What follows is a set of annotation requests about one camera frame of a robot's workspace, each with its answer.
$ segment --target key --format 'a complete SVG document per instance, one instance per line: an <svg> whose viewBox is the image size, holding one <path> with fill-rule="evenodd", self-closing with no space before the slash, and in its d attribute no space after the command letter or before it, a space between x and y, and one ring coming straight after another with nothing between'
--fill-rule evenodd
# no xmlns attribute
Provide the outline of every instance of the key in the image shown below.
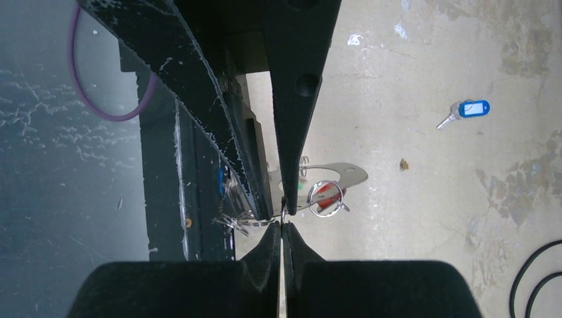
<svg viewBox="0 0 562 318"><path fill-rule="evenodd" d="M458 121L458 120L461 120L463 118L461 116L461 114L459 113L460 105L461 105L461 102L457 102L457 103L452 104L451 112L450 112L449 116L447 116L447 118L445 118L445 119L443 119L443 121L441 121L441 123L437 126L437 130L443 129L443 127L445 127L445 125L450 123L451 121Z"/></svg>

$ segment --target concrete floor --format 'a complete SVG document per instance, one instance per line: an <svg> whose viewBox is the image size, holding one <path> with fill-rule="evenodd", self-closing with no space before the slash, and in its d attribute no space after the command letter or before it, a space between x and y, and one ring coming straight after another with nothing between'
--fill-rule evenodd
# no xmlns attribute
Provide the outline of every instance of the concrete floor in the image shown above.
<svg viewBox="0 0 562 318"><path fill-rule="evenodd" d="M291 217L328 260L437 259L454 265L485 317L508 316L523 261L562 236L562 30L553 0L344 1L304 149L310 164L369 173L351 212ZM268 74L249 76L254 112L273 127ZM485 117L435 126L456 101L485 99ZM264 135L271 170L275 137ZM404 159L410 168L400 171ZM332 176L319 174L309 182ZM238 257L261 237L237 236ZM538 259L516 298L562 269ZM533 317L558 317L560 279Z"/></svg>

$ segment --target purple cable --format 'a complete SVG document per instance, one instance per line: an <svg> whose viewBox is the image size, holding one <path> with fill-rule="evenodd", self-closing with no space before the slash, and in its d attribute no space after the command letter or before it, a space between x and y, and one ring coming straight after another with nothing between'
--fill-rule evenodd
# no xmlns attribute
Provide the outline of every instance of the purple cable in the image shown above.
<svg viewBox="0 0 562 318"><path fill-rule="evenodd" d="M108 113L103 112L99 108L97 108L86 96L84 93L84 89L82 89L82 85L80 85L80 80L78 79L78 73L76 72L76 63L74 60L74 40L76 39L76 29L78 28L78 18L80 17L80 5L78 3L74 4L74 9L72 9L72 18L70 19L70 28L68 30L68 43L66 47L66 57L68 59L68 68L70 69L70 79L74 84L76 89L76 93L78 93L78 97L82 100L82 102L88 107L94 114L97 116L108 120L108 121L128 121L136 117L141 111L146 108L152 96L154 95L154 89L156 88L157 77L154 74L150 75L150 80L148 81L148 87L146 88L146 93L142 97L139 106L133 109L130 113L124 115L110 115Z"/></svg>

